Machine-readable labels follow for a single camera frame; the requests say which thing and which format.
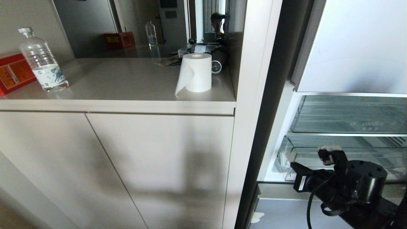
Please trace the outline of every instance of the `bottle cap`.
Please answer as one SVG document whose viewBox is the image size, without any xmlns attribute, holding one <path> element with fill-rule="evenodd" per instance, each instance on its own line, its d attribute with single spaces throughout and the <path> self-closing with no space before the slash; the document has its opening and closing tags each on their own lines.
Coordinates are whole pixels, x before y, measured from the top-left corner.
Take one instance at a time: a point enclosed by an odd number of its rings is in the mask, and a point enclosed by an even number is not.
<svg viewBox="0 0 407 229">
<path fill-rule="evenodd" d="M 18 31 L 22 35 L 28 35 L 33 33 L 33 29 L 31 27 L 24 27 L 24 28 L 19 28 Z"/>
</svg>

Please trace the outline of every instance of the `refrigerator door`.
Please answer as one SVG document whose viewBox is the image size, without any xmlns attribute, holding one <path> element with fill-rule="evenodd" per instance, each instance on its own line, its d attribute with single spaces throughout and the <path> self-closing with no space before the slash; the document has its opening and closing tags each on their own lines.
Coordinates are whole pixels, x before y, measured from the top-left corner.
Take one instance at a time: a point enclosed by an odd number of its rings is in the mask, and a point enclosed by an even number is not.
<svg viewBox="0 0 407 229">
<path fill-rule="evenodd" d="M 400 204 L 405 185 L 386 185 L 383 197 Z M 257 203 L 251 212 L 249 229 L 307 228 L 306 209 L 310 193 L 297 193 L 292 184 L 260 183 L 257 190 Z M 322 213 L 322 201 L 314 197 L 310 220 L 313 229 L 351 229 L 339 216 L 326 216 Z"/>
<path fill-rule="evenodd" d="M 291 78 L 295 90 L 407 93 L 406 5 L 316 0 Z"/>
</svg>

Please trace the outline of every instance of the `toilet paper roll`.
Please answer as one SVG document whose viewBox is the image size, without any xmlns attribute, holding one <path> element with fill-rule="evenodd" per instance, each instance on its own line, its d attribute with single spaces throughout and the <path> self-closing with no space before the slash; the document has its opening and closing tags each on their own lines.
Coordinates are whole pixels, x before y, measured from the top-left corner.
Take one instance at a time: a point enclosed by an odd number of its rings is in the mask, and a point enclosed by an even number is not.
<svg viewBox="0 0 407 229">
<path fill-rule="evenodd" d="M 191 92 L 204 92 L 212 87 L 212 56 L 207 53 L 191 53 L 182 57 L 175 95 L 182 88 Z"/>
</svg>

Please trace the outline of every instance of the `beige cabinet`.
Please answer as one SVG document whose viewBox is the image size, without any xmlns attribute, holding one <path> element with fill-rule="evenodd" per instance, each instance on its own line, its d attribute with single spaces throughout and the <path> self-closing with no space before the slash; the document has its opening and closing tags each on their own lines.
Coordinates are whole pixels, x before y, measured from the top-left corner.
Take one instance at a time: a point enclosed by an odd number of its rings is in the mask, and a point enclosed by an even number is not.
<svg viewBox="0 0 407 229">
<path fill-rule="evenodd" d="M 149 228 L 222 228 L 234 117 L 87 117 Z"/>
<path fill-rule="evenodd" d="M 83 113 L 0 112 L 0 130 L 0 151 L 79 228 L 147 228 Z"/>
</svg>

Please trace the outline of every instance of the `glass shelf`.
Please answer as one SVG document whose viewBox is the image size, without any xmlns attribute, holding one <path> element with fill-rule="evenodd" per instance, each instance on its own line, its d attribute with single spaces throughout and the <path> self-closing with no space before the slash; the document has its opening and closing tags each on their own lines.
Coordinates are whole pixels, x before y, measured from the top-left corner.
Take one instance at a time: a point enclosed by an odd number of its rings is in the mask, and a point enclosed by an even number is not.
<svg viewBox="0 0 407 229">
<path fill-rule="evenodd" d="M 313 170 L 333 169 L 324 166 L 317 153 L 318 146 L 339 145 L 348 160 L 364 160 L 386 169 L 387 181 L 407 179 L 407 138 L 394 141 L 390 137 L 329 137 L 293 136 L 285 137 L 279 150 L 279 158 L 286 181 L 294 181 L 295 172 L 290 162 L 298 162 Z"/>
<path fill-rule="evenodd" d="M 303 96 L 291 131 L 407 134 L 407 98 Z"/>
</svg>

